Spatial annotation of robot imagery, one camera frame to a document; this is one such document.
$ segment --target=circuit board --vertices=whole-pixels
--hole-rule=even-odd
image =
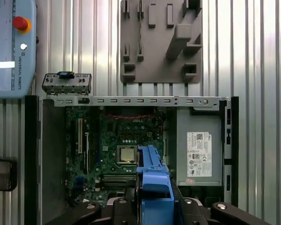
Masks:
[[[67,108],[66,193],[70,205],[122,196],[136,176],[137,146],[163,155],[163,117],[112,114],[96,107]]]

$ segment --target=power supply label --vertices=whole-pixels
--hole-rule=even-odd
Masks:
[[[211,135],[208,132],[187,132],[187,177],[211,176]]]

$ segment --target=gray plastic panel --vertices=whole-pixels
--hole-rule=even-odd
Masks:
[[[201,33],[200,0],[123,0],[121,81],[200,82]]]
[[[28,19],[29,32],[13,28],[15,16]],[[0,0],[0,98],[22,98],[29,91],[36,65],[36,20],[34,0]]]

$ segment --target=blue latch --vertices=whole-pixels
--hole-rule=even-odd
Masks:
[[[142,225],[173,225],[174,194],[170,183],[170,173],[161,161],[157,149],[153,145],[139,146],[142,152],[143,166],[137,167],[142,174],[143,192],[164,194],[165,198],[142,199]]]

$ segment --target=metal wall panel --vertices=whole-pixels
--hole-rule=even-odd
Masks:
[[[0,157],[18,159],[18,186],[0,192],[0,225],[24,224],[24,103],[0,101]]]
[[[94,96],[239,96],[239,207],[281,225],[281,0],[202,1],[203,79],[185,86],[121,83],[118,0],[36,0],[37,93],[73,70],[93,75]],[[0,155],[20,157],[21,107],[0,103]],[[22,223],[22,191],[0,194],[0,224]]]

